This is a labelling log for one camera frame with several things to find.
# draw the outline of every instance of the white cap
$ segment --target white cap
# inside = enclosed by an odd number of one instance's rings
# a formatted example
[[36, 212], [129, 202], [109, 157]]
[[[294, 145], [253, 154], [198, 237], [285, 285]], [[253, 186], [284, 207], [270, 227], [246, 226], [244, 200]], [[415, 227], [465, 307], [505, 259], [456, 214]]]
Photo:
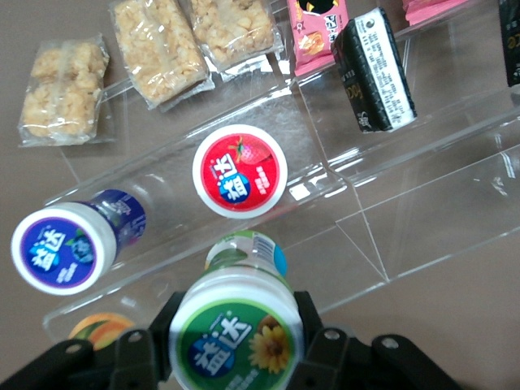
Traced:
[[[247, 124], [212, 132], [195, 153], [192, 173], [204, 203], [215, 213], [235, 219], [269, 211], [284, 194], [288, 178], [287, 161], [276, 140]], [[233, 179], [240, 189], [230, 183]]]
[[[285, 341], [282, 362], [276, 358], [271, 365], [257, 355], [255, 344], [269, 340]], [[168, 341], [171, 368], [183, 388], [224, 390], [241, 377], [251, 382], [250, 389], [279, 390], [304, 357], [303, 324], [293, 295], [277, 278], [250, 266], [221, 268], [198, 280], [171, 322]], [[200, 356], [204, 351], [215, 356], [217, 349], [219, 364], [206, 366]]]
[[110, 224], [93, 208], [75, 202], [30, 214], [11, 239], [18, 272], [33, 287], [54, 295], [89, 288], [108, 271], [116, 254]]

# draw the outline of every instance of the strawberry image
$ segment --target strawberry image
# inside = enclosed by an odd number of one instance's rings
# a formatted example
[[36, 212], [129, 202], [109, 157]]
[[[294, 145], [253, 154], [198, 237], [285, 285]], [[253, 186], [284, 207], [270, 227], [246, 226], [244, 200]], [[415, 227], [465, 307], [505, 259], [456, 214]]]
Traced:
[[270, 150], [255, 136], [247, 134], [240, 136], [236, 145], [230, 145], [229, 149], [236, 151], [236, 162], [255, 165], [271, 157]]

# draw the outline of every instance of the black snack package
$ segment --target black snack package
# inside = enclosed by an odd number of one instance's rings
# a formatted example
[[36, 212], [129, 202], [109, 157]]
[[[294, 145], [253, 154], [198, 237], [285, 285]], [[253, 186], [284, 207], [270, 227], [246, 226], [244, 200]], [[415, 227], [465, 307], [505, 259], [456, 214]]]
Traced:
[[332, 53], [359, 128], [391, 132], [417, 117], [388, 18], [382, 8], [349, 21]]
[[509, 87], [520, 84], [520, 0], [500, 1], [500, 30]]

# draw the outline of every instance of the pink snack package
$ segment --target pink snack package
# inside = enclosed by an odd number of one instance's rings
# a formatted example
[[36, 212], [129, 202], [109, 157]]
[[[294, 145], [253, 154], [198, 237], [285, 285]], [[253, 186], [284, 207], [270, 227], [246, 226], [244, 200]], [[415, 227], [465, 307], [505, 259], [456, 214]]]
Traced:
[[349, 22], [346, 0], [288, 0], [296, 76], [334, 63], [331, 44]]
[[406, 20], [410, 25], [423, 22], [433, 16], [454, 8], [467, 0], [404, 0]]

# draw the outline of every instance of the clear acrylic shelf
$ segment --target clear acrylic shelf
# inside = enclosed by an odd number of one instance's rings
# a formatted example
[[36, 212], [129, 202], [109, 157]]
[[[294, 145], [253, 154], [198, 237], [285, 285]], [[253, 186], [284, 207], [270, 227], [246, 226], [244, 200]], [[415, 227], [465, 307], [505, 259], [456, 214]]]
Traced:
[[[127, 189], [153, 204], [163, 228], [46, 315], [53, 340], [99, 311], [147, 326], [201, 274], [208, 247], [242, 228], [279, 242], [288, 282], [320, 312], [520, 228], [520, 88], [507, 88], [497, 2], [469, 0], [396, 34], [418, 119], [390, 134], [359, 132], [334, 67], [291, 81], [287, 10], [272, 6], [283, 53], [164, 114], [147, 111], [130, 85], [112, 86], [105, 104], [123, 138], [64, 148], [79, 184], [51, 202]], [[214, 214], [191, 180], [201, 140], [236, 123], [266, 129], [289, 165], [279, 204], [246, 221]]]

